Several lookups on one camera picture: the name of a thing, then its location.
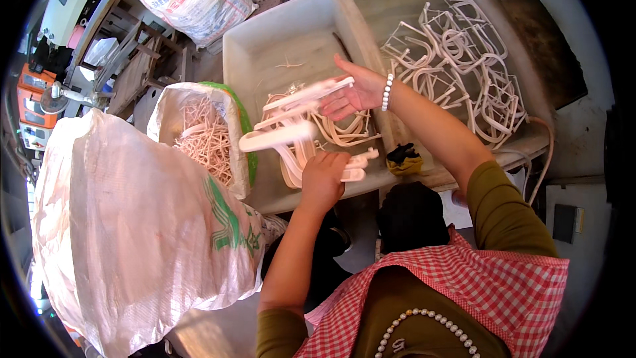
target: pearl necklace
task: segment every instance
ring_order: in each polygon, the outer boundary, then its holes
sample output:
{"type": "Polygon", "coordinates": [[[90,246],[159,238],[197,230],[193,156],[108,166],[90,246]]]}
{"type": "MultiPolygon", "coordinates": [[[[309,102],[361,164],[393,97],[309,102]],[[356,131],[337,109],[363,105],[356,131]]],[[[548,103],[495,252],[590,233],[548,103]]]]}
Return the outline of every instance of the pearl necklace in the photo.
{"type": "Polygon", "coordinates": [[[442,325],[446,326],[448,330],[453,332],[461,341],[466,348],[468,348],[468,353],[473,356],[473,358],[481,358],[481,354],[477,354],[477,347],[473,346],[473,340],[468,338],[468,335],[464,333],[463,330],[459,329],[457,325],[453,324],[453,321],[449,321],[448,318],[443,317],[441,314],[436,314],[435,311],[428,311],[426,308],[419,309],[414,308],[412,310],[407,310],[399,315],[399,318],[393,321],[393,324],[390,328],[387,328],[387,332],[380,340],[380,346],[378,347],[378,352],[374,355],[374,358],[382,358],[382,352],[385,350],[386,345],[389,343],[388,340],[391,338],[391,333],[395,330],[396,326],[400,324],[403,320],[410,317],[411,315],[421,314],[423,316],[428,315],[429,318],[435,318],[435,321],[440,322],[442,325]]]}

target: green print on sack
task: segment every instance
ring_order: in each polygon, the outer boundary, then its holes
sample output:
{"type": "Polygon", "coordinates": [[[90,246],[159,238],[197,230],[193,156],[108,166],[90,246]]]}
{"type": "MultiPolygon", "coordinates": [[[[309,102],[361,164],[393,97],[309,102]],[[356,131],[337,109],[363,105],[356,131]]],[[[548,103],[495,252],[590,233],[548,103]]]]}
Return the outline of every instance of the green print on sack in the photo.
{"type": "Polygon", "coordinates": [[[212,233],[212,248],[220,251],[224,246],[230,246],[233,249],[244,246],[253,258],[254,250],[260,249],[258,238],[260,238],[261,234],[255,235],[251,225],[247,230],[247,237],[240,232],[239,219],[228,204],[225,203],[223,195],[210,176],[208,176],[207,180],[203,180],[203,190],[207,200],[212,205],[212,214],[223,226],[222,230],[212,233]]]}

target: hand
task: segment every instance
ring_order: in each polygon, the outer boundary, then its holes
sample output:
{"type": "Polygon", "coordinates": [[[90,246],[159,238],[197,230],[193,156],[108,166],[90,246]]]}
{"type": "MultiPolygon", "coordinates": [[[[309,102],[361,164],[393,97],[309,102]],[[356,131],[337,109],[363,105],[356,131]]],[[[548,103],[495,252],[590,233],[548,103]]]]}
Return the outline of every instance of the hand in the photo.
{"type": "Polygon", "coordinates": [[[340,181],[351,155],[346,152],[318,152],[303,171],[303,193],[299,208],[325,215],[345,192],[340,181]]]}
{"type": "Polygon", "coordinates": [[[354,63],[343,60],[339,54],[333,56],[336,66],[355,79],[353,87],[342,88],[321,101],[322,115],[339,121],[357,111],[382,106],[382,93],[387,78],[354,63]]]}

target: olive green sleeve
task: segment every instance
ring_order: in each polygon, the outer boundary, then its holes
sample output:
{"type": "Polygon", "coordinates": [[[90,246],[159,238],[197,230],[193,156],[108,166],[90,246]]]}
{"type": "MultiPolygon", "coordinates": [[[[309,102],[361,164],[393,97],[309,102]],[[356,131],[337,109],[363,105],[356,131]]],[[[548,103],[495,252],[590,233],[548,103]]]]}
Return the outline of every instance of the olive green sleeve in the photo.
{"type": "Polygon", "coordinates": [[[284,308],[256,317],[256,358],[291,358],[307,338],[305,320],[284,308]]]}
{"type": "Polygon", "coordinates": [[[473,171],[466,200],[478,249],[558,257],[548,229],[495,161],[473,171]]]}

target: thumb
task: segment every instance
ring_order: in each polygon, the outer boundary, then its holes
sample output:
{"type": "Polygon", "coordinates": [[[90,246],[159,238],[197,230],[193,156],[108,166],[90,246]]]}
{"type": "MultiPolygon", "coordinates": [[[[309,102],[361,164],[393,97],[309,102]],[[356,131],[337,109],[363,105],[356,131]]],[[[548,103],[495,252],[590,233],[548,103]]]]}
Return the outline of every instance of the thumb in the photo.
{"type": "Polygon", "coordinates": [[[349,75],[354,76],[354,74],[357,73],[357,65],[344,60],[338,53],[334,54],[333,62],[336,63],[336,67],[342,69],[349,75]]]}

